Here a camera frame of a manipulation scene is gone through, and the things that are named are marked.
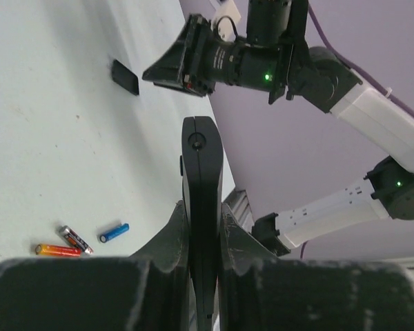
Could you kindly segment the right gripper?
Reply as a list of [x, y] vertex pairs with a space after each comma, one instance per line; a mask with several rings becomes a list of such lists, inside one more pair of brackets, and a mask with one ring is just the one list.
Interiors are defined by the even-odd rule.
[[206, 74], [207, 52], [213, 40], [209, 21], [190, 14], [176, 41], [142, 74], [155, 86], [198, 97], [211, 94], [215, 84]]

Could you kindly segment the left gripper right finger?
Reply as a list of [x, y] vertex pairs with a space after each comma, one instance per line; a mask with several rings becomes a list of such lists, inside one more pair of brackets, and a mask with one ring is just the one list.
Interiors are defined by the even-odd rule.
[[227, 205], [219, 240], [222, 330], [414, 330], [414, 276], [399, 265], [280, 259]]

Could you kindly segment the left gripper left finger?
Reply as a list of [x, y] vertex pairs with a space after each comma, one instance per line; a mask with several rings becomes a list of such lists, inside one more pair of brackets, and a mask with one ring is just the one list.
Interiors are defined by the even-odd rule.
[[130, 257], [0, 263], [0, 330], [187, 330], [188, 225], [179, 202]]

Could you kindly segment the black battery cover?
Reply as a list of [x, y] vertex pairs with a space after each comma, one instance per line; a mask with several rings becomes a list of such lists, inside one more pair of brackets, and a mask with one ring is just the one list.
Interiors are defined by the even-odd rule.
[[110, 76], [114, 83], [134, 96], [139, 96], [139, 80], [137, 75], [120, 61], [111, 63]]

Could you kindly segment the blue battery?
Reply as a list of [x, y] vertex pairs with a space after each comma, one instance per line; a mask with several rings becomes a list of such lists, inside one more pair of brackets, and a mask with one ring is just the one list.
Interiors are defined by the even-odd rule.
[[113, 228], [109, 231], [106, 231], [103, 234], [100, 234], [99, 235], [99, 240], [102, 243], [106, 243], [106, 242], [111, 241], [114, 238], [120, 236], [121, 234], [129, 231], [129, 229], [130, 229], [130, 226], [129, 226], [128, 223], [121, 224], [121, 225], [117, 226], [116, 228]]

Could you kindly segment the black remote control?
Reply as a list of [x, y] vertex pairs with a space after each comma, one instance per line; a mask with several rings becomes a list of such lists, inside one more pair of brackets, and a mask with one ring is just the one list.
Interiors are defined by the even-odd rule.
[[210, 117], [187, 117], [181, 135], [183, 200], [198, 330], [211, 330], [217, 283], [224, 152]]

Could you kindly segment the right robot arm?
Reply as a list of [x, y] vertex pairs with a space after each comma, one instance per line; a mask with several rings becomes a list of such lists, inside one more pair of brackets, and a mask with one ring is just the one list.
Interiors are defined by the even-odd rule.
[[250, 1], [246, 35], [225, 41], [220, 19], [191, 14], [171, 47], [143, 73], [156, 86], [197, 97], [217, 83], [300, 96], [355, 128], [387, 153], [355, 184], [304, 206], [258, 219], [252, 236], [276, 255], [336, 230], [379, 219], [414, 220], [414, 114], [332, 46], [309, 47], [307, 1]]

